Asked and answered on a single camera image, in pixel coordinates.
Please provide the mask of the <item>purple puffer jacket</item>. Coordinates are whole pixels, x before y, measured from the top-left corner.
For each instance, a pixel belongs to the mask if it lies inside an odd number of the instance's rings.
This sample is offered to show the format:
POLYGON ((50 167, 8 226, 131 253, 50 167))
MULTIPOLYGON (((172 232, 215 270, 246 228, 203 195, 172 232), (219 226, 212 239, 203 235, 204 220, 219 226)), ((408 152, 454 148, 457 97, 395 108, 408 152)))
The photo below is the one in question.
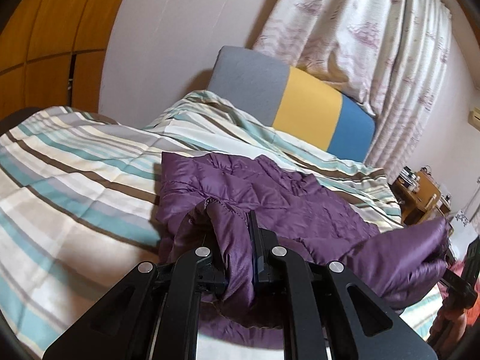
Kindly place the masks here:
POLYGON ((262 349, 282 347, 281 332, 264 326, 272 317, 269 300, 254 295, 250 212, 304 260, 340 261, 394 310, 422 300, 446 270, 443 219, 380 232, 313 175, 288 172, 265 156, 163 153, 154 172, 160 261, 174 262, 214 234, 229 274, 224 297, 202 302, 199 329, 205 336, 262 349))

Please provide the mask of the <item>grey yellow blue headboard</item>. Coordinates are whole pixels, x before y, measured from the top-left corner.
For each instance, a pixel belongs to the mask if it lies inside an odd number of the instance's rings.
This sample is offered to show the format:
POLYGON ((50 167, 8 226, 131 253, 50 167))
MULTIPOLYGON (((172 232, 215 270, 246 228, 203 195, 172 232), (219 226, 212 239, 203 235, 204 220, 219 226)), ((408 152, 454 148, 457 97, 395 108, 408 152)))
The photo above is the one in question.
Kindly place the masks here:
POLYGON ((220 49, 208 90, 256 117, 340 159, 363 162, 373 117, 314 76, 251 49, 220 49))

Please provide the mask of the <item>wooden bedside desk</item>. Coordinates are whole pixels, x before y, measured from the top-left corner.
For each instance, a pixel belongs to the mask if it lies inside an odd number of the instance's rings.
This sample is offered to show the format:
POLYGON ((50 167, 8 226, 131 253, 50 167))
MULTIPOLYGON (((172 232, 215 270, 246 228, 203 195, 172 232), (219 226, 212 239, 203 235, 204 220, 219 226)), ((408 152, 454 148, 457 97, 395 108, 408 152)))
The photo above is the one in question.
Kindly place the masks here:
POLYGON ((405 166, 391 185, 401 210, 401 221, 410 226, 436 217, 447 218, 450 203, 426 168, 414 172, 405 166))

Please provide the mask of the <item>pink red clothing pile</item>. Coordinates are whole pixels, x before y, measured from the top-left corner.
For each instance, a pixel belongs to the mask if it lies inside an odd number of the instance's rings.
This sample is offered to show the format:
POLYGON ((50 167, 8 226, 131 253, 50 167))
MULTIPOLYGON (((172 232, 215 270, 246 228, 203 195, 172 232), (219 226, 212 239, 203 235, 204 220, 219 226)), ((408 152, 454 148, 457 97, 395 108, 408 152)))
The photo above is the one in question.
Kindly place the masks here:
POLYGON ((427 340, 440 359, 446 359, 465 335, 467 312, 473 309, 478 300, 475 290, 478 277, 479 262, 467 258, 460 275, 446 270, 442 277, 441 284, 447 288, 448 295, 443 300, 427 340))

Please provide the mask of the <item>wall air conditioner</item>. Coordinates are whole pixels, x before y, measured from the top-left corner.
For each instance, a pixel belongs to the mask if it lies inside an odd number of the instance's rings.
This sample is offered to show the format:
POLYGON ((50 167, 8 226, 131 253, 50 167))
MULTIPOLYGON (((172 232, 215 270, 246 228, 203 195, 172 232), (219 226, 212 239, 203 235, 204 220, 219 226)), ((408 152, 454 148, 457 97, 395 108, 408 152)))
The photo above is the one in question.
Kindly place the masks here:
POLYGON ((480 132, 480 109, 478 107, 469 112, 468 123, 480 132))

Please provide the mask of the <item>brown wooden wardrobe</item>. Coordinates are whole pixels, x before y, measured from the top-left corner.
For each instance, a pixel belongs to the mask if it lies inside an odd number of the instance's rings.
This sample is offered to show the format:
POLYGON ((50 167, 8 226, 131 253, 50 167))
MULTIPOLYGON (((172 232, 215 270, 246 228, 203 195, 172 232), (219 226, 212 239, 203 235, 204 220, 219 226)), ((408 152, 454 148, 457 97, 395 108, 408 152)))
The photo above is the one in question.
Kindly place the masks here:
POLYGON ((19 0, 1 28, 1 116, 26 107, 98 111, 122 0, 19 0))

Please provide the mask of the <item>white patterned curtain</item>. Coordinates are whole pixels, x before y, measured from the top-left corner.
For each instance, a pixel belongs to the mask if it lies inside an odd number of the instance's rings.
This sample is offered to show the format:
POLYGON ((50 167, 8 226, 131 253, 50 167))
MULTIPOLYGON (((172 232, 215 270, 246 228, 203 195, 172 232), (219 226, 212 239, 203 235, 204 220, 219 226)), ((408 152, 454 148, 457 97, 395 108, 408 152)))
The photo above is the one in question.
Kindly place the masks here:
POLYGON ((394 180, 439 97, 451 39, 441 0, 277 0, 254 48, 357 101, 376 123, 366 162, 394 180))

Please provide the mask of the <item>striped bed duvet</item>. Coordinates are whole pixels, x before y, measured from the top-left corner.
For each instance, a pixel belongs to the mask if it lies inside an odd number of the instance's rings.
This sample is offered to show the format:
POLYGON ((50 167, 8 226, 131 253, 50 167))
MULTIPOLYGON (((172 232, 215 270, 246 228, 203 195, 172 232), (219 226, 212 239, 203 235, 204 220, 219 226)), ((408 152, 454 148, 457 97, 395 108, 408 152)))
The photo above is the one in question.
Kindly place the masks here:
POLYGON ((381 232, 400 226, 381 172, 208 91, 141 128, 66 106, 38 111, 1 136, 1 312, 35 359, 134 266, 160 258, 164 152, 264 155, 314 175, 381 232))

